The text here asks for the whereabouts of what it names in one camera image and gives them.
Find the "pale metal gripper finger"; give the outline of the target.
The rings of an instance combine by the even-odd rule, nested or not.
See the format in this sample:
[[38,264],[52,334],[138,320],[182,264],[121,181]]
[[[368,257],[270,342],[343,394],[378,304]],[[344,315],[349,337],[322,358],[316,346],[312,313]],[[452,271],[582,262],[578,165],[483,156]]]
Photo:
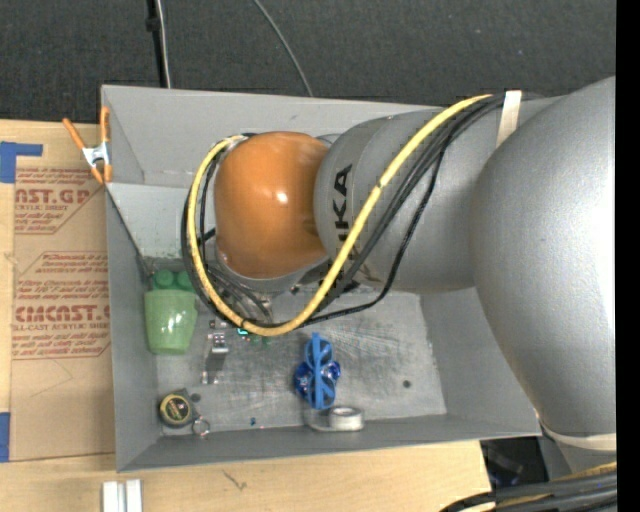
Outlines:
[[211,347],[209,351],[209,383],[218,382],[219,374],[223,371],[226,356],[229,353],[229,347],[226,342],[226,336],[222,332],[214,332],[209,335]]
[[205,342],[204,363],[203,363],[203,369],[201,371],[201,383],[204,385],[210,384],[209,383],[209,351],[211,347],[211,342],[209,340],[209,335],[214,332],[222,332],[225,334],[225,326],[226,324],[223,321],[211,320],[209,322],[209,331],[207,333],[206,342]]

